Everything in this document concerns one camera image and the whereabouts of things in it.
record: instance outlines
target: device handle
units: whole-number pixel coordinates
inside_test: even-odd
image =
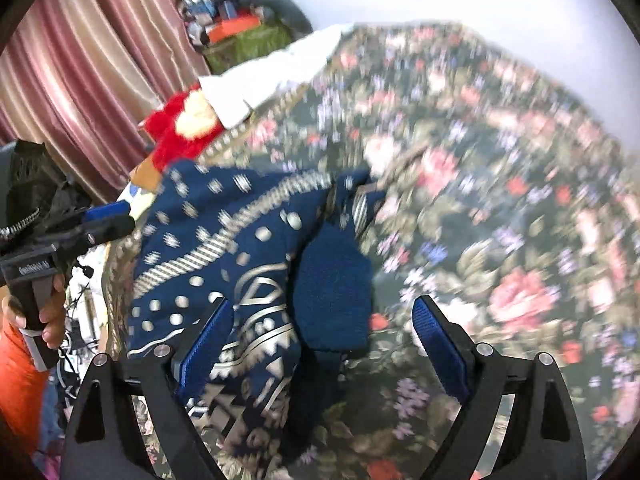
[[[27,321],[20,332],[33,358],[33,365],[39,372],[53,368],[59,360],[58,350],[47,346],[42,338],[46,326],[40,321],[43,309],[53,291],[53,274],[32,281],[14,282],[9,286],[11,294],[19,303],[20,311]]]

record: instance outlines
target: floral bedspread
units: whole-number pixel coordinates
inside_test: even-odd
[[[364,161],[388,189],[361,244],[377,269],[370,351],[347,361],[343,402],[276,478],[420,478],[459,410],[414,344],[420,294],[476,342],[555,356],[596,478],[639,415],[640,207],[617,143],[560,83],[460,25],[424,24],[357,27],[308,88],[203,160],[330,171]],[[117,311],[126,292],[114,277],[130,264],[114,257]],[[474,478],[491,471],[512,402]],[[142,402],[138,412],[170,478]],[[202,434],[217,452],[217,435]],[[249,478],[217,460],[228,478]]]

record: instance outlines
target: red plush toy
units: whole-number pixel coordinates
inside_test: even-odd
[[[199,83],[171,97],[146,118],[143,127],[156,142],[151,159],[158,171],[181,158],[196,158],[225,131]]]

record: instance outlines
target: orange box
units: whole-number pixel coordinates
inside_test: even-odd
[[[239,32],[259,27],[261,23],[257,16],[239,16],[232,20],[223,20],[217,22],[216,26],[209,31],[209,40],[211,43],[217,43]]]

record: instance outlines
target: orange shirt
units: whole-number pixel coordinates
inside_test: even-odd
[[[0,411],[24,450],[38,449],[42,395],[48,372],[38,372],[20,331],[2,323],[0,335]]]

